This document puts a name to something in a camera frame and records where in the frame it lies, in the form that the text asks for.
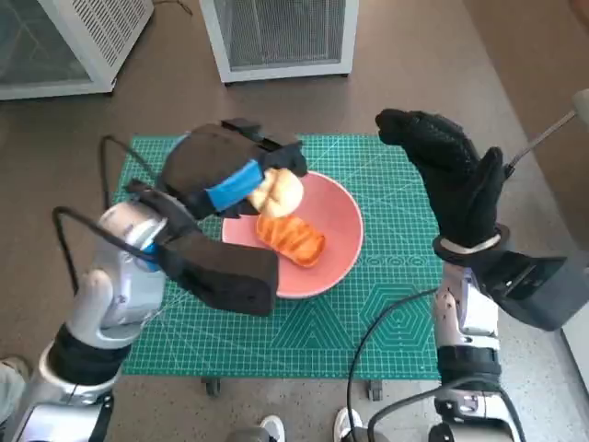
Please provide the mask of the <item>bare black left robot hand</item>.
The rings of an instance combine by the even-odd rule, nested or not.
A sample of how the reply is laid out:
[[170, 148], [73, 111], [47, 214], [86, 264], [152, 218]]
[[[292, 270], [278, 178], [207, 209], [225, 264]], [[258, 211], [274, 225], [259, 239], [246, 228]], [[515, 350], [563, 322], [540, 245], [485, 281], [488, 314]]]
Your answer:
[[166, 157], [157, 178], [159, 189], [183, 204], [191, 215], [239, 218], [256, 215], [248, 195], [268, 169], [307, 174], [302, 142], [293, 135], [263, 132], [244, 118], [209, 123], [184, 134]]

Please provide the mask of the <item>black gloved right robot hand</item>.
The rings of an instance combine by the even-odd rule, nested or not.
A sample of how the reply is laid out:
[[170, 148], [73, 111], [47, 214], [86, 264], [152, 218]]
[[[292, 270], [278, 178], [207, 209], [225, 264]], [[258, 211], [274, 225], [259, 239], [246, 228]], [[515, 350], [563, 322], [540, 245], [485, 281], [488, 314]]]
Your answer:
[[443, 238], [474, 248], [496, 235], [505, 181], [499, 147], [480, 156], [461, 126], [419, 110], [384, 109], [375, 124], [380, 140], [401, 147], [419, 171]]

